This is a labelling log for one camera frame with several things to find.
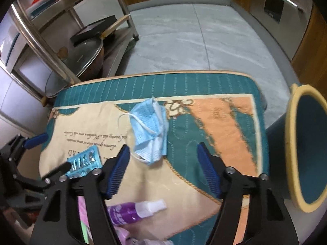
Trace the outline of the blue surgical face mask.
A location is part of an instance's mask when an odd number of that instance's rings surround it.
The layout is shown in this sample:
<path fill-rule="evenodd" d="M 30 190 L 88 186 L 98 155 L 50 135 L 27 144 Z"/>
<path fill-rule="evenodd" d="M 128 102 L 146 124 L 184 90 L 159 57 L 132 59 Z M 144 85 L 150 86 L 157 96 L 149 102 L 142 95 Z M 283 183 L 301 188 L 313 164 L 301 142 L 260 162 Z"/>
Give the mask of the blue surgical face mask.
<path fill-rule="evenodd" d="M 136 104 L 130 112 L 118 117 L 128 116 L 134 134 L 135 144 L 131 154 L 147 165 L 158 162 L 167 154 L 169 122 L 166 109 L 155 98 L 148 98 Z"/>

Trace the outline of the purple spray bottle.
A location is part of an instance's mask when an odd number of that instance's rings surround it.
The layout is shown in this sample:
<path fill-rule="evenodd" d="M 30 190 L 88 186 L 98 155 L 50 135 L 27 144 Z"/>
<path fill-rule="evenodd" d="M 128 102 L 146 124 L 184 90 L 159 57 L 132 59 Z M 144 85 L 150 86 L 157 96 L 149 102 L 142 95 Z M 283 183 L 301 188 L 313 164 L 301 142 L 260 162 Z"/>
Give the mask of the purple spray bottle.
<path fill-rule="evenodd" d="M 109 217 L 116 226 L 136 223 L 166 209 L 167 205 L 163 199 L 157 201 L 127 202 L 107 207 Z"/>

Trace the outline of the teal orange patterned mat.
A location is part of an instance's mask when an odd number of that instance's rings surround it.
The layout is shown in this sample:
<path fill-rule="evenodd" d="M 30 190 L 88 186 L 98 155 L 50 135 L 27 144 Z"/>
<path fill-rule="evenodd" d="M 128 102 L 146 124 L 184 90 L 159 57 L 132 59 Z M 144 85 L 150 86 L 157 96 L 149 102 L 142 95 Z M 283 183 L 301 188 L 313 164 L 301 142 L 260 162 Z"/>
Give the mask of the teal orange patterned mat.
<path fill-rule="evenodd" d="M 240 173 L 268 172 L 262 94 L 238 72 L 169 72 L 80 83 L 57 95 L 43 144 L 41 176 L 96 145 L 102 161 L 131 150 L 107 205 L 164 200 L 167 208 L 127 226 L 138 239 L 205 244 L 221 206 L 197 145 Z"/>

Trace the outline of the teal bin with yellow rim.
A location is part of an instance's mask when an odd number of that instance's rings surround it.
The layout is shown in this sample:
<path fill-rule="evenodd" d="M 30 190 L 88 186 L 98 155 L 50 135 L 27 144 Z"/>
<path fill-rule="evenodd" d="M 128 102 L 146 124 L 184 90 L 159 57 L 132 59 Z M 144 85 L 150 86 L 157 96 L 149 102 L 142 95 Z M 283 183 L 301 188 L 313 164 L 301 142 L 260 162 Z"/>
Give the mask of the teal bin with yellow rim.
<path fill-rule="evenodd" d="M 293 84 L 286 112 L 266 133 L 273 185 L 299 210 L 317 210 L 326 199 L 326 99 Z"/>

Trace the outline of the pan with glass lid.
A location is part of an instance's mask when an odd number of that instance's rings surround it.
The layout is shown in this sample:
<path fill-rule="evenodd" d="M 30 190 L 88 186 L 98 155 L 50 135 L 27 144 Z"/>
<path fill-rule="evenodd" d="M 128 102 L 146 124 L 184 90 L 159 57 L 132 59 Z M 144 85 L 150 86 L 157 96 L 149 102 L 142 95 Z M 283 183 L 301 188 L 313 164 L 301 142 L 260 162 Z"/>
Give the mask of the pan with glass lid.
<path fill-rule="evenodd" d="M 102 70 L 106 40 L 113 41 L 116 29 L 129 18 L 128 14 L 122 16 L 99 37 L 88 39 L 76 47 L 73 46 L 71 50 L 67 47 L 61 47 L 57 52 L 57 56 L 80 81 L 95 79 Z"/>

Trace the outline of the stainless steel shelf rack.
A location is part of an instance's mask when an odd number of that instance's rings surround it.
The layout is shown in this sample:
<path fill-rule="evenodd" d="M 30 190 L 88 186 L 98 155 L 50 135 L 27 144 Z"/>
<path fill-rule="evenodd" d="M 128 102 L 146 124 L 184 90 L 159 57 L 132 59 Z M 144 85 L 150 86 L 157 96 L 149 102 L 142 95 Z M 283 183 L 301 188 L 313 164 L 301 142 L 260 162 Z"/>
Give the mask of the stainless steel shelf rack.
<path fill-rule="evenodd" d="M 80 81 L 57 52 L 61 47 L 73 49 L 70 37 L 87 26 L 74 8 L 83 1 L 47 0 L 44 5 L 27 10 L 23 8 L 23 0 L 15 0 L 9 7 L 14 39 L 2 64 L 3 70 L 39 102 L 52 100 L 68 83 Z M 125 1 L 118 0 L 118 3 L 122 16 L 130 16 Z M 116 29 L 115 39 L 106 40 L 102 70 L 95 79 L 116 74 L 131 39 L 138 40 L 139 35 L 130 16 Z"/>

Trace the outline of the black square tray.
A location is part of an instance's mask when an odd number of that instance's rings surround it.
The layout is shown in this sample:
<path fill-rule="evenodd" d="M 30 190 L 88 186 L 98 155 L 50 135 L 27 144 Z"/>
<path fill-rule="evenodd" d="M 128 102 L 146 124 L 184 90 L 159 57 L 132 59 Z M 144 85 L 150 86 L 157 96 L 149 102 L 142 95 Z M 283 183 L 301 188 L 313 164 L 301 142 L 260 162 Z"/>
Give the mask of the black square tray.
<path fill-rule="evenodd" d="M 112 15 L 97 20 L 96 22 L 90 23 L 87 26 L 85 26 L 82 30 L 75 33 L 72 37 L 70 37 L 70 41 L 76 47 L 77 45 L 88 39 L 99 37 L 107 28 L 109 28 L 116 21 L 117 21 L 116 16 Z"/>

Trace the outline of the stainless steel oven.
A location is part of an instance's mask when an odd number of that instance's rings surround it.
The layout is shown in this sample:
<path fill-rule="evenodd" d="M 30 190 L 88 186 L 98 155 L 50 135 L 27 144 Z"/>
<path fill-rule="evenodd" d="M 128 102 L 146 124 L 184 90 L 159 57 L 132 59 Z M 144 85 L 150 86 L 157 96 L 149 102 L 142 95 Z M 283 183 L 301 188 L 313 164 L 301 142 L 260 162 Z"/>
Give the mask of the stainless steel oven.
<path fill-rule="evenodd" d="M 251 0 L 250 14 L 292 60 L 307 29 L 312 0 Z"/>

